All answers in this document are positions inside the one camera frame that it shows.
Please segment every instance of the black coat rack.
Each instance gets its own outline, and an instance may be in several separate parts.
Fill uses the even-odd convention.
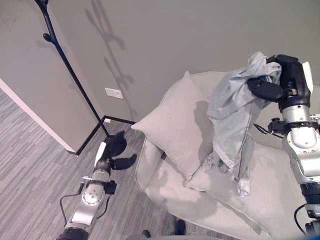
[[[56,50],[58,51],[62,61],[64,62],[66,68],[68,69],[69,73],[71,74],[75,84],[78,86],[80,92],[82,93],[82,96],[84,97],[85,101],[87,102],[87,104],[89,105],[91,111],[93,112],[95,118],[97,119],[97,121],[99,122],[100,126],[102,127],[103,131],[105,132],[106,136],[107,137],[110,137],[110,134],[108,133],[106,127],[104,126],[104,123],[102,122],[102,120],[100,119],[96,109],[94,108],[94,106],[92,105],[88,95],[86,94],[84,88],[82,87],[81,83],[79,82],[78,78],[77,78],[77,75],[76,73],[74,72],[74,70],[72,69],[64,51],[62,50],[58,40],[57,40],[57,37],[56,37],[56,34],[55,34],[55,31],[54,31],[54,28],[52,26],[52,23],[51,23],[51,20],[50,20],[50,17],[49,17],[49,14],[48,14],[48,11],[47,11],[47,4],[49,2],[49,0],[35,0],[35,2],[38,4],[43,16],[44,16],[44,20],[45,20],[45,23],[46,23],[46,26],[48,28],[48,31],[49,33],[44,33],[43,34],[43,38],[47,41],[47,42],[50,42],[52,43]]]

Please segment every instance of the gray carpet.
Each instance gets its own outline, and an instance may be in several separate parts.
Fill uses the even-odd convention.
[[[125,130],[126,151],[119,157],[139,156],[143,134],[117,121],[106,124],[111,134]],[[61,196],[77,191],[82,176],[89,176],[99,144],[100,129],[80,156],[71,155],[0,90],[0,239],[54,240],[64,229]],[[118,184],[107,213],[100,218],[90,240],[124,240],[148,229],[153,236],[170,235],[176,217],[154,204],[136,186],[135,166],[113,171]],[[67,217],[80,199],[66,199]],[[234,239],[187,223],[187,233]]]

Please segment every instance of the black baseboard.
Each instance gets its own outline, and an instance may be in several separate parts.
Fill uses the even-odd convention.
[[[121,123],[126,123],[126,124],[135,124],[134,121],[129,121],[129,120],[125,120],[125,119],[121,119],[121,118],[117,118],[117,117],[113,117],[113,116],[103,116],[103,118],[101,118],[101,121],[104,122],[105,119],[110,119],[110,120],[114,120],[114,121],[118,121]],[[83,151],[83,149],[85,148],[85,146],[89,143],[89,141],[92,139],[92,137],[96,134],[96,132],[98,131],[98,129],[100,128],[100,124],[98,123],[94,129],[92,130],[92,132],[89,134],[89,136],[86,138],[86,140],[84,141],[84,143],[81,145],[81,147],[76,151],[68,151],[66,150],[69,154],[73,154],[73,155],[77,155],[79,156],[80,153]]]
[[[104,119],[110,119],[110,120],[114,120],[114,121],[118,121],[118,122],[121,122],[121,123],[125,123],[125,124],[135,124],[136,122],[135,121],[129,121],[129,120],[125,120],[125,119],[122,119],[122,118],[117,118],[117,117],[113,117],[113,116],[106,116],[104,115]]]

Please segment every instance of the gray pillow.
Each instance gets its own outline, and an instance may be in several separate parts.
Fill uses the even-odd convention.
[[[150,142],[162,149],[189,180],[213,150],[213,125],[206,115],[207,97],[197,88],[188,71],[173,91],[131,128],[143,132]]]

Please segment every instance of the shoe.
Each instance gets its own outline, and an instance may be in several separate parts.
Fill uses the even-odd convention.
[[[151,238],[151,234],[148,230],[143,230],[141,234],[144,235],[146,238]]]
[[[183,220],[178,220],[175,224],[174,235],[186,235],[186,223]]]

